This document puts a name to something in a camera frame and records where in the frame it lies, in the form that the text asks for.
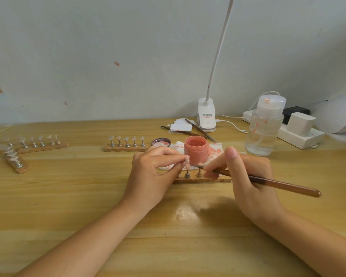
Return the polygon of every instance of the white wall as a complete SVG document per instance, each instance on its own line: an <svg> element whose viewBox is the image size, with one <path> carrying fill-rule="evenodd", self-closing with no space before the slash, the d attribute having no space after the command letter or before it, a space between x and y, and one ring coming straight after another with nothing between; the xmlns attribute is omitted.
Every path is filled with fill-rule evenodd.
<svg viewBox="0 0 346 277"><path fill-rule="evenodd" d="M228 2L0 0L0 124L195 115ZM346 92L346 0L234 1L217 113L270 90L287 106Z"/></svg>

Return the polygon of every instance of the fingernail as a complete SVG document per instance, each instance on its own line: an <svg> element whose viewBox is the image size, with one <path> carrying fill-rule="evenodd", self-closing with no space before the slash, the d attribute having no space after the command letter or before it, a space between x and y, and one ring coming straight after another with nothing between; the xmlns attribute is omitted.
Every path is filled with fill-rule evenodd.
<svg viewBox="0 0 346 277"><path fill-rule="evenodd" d="M225 150L225 156L227 158L236 158L238 156L238 152L236 151L234 147L228 147Z"/></svg>

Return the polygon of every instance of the wooden brush handle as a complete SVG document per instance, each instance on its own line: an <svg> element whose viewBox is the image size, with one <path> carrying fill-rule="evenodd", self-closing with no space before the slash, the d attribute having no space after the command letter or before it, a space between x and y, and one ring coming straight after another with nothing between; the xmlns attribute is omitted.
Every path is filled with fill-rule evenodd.
<svg viewBox="0 0 346 277"><path fill-rule="evenodd" d="M231 177L231 174L228 170L217 168L217 169L214 169L213 172ZM250 179L250 182L252 183L256 183L256 184L260 184L264 186L271 186L273 188L283 189L285 191L291 191L297 194L303 194L303 195L308 195L312 197L320 197L322 195L322 193L319 190L308 188L306 186L298 186L298 185L293 185L293 184L284 183L284 182L275 181L275 180L269 180L269 179L251 176L251 175L249 175L249 179Z"/></svg>

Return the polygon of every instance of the bottle cap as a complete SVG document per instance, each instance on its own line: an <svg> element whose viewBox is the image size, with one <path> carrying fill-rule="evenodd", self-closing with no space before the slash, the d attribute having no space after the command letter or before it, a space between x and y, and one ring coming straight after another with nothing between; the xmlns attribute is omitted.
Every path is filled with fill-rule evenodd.
<svg viewBox="0 0 346 277"><path fill-rule="evenodd" d="M261 117L278 118L282 116L286 98L279 95L267 94L259 98L256 113Z"/></svg>

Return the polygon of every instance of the power strip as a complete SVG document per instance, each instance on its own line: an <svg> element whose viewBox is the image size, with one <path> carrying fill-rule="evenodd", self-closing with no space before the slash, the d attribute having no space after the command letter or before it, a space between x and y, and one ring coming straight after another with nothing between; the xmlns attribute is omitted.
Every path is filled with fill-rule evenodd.
<svg viewBox="0 0 346 277"><path fill-rule="evenodd" d="M242 115L242 120L250 123L253 111L255 111L255 110L244 112ZM306 149L306 148L315 149L318 147L317 144L319 144L323 140L324 135L325 135L324 132L319 131L315 128L310 128L310 130L308 131L308 133L305 136L300 136L300 135L297 135L297 134L289 131L289 130L294 131L295 126L300 127L300 123L303 120L305 120L305 122L306 122L306 120L310 121L310 119L307 119L307 117L304 117L303 115L305 115L305 114L293 113L291 115L291 117L293 116L293 118L290 119L288 125L284 124L284 123L281 125L281 128L278 132L277 137L279 139L282 139L283 141L286 141L287 143L299 148L299 149Z"/></svg>

